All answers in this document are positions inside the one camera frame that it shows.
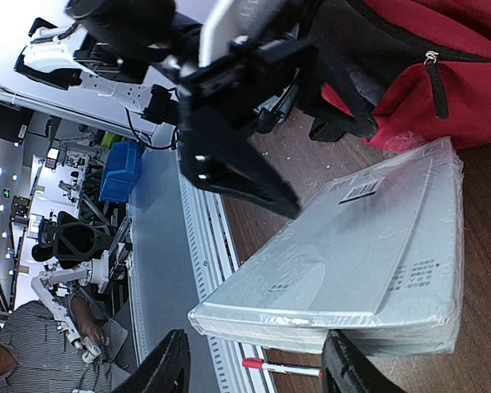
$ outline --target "zipper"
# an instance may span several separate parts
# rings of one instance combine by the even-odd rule
[[[435,51],[426,52],[424,68],[426,68],[429,79],[431,79],[431,89],[433,91],[433,101],[435,102],[436,117],[441,120],[449,119],[448,96],[445,93],[444,82],[440,78],[436,68],[439,54]]]
[[[443,47],[432,43],[427,39],[417,37],[413,33],[409,33],[407,30],[401,27],[392,25],[384,18],[376,14],[363,0],[345,0],[356,12],[366,18],[374,26],[384,31],[391,37],[406,43],[407,45],[419,49],[426,54],[424,60],[424,67],[429,75],[431,81],[431,88],[433,90],[433,101],[435,102],[435,112],[438,119],[449,118],[448,97],[445,92],[444,83],[440,78],[440,74],[436,67],[436,62],[442,58],[444,61],[465,61],[473,63],[491,63],[491,59],[485,57],[472,55]]]

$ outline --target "plastic-wrapped package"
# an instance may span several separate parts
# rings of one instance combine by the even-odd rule
[[[328,183],[190,314],[202,334],[320,353],[453,351],[463,290],[462,163],[448,138]]]

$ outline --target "brown wood surface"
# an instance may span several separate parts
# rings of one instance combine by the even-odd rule
[[[338,143],[308,139],[311,119],[294,111],[274,133],[252,137],[252,143],[305,203],[324,183],[385,158],[381,151],[347,136]],[[462,328],[451,355],[373,359],[392,381],[410,393],[491,392],[491,145],[462,151],[466,268]],[[286,222],[251,204],[227,199],[227,212],[242,261],[247,260]],[[312,355],[270,350],[273,362],[318,366]],[[311,377],[276,375],[281,393],[320,392]]]

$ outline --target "blue plastic container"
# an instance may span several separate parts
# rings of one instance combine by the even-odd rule
[[[100,201],[127,202],[141,168],[142,153],[135,142],[115,143],[101,177]]]

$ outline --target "marker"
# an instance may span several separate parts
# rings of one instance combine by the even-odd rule
[[[256,358],[244,359],[244,361],[242,362],[242,366],[244,366],[245,368],[253,368],[256,370],[270,371],[272,373],[299,374],[307,375],[309,377],[322,378],[322,370],[320,368],[270,364],[266,363],[265,360]]]

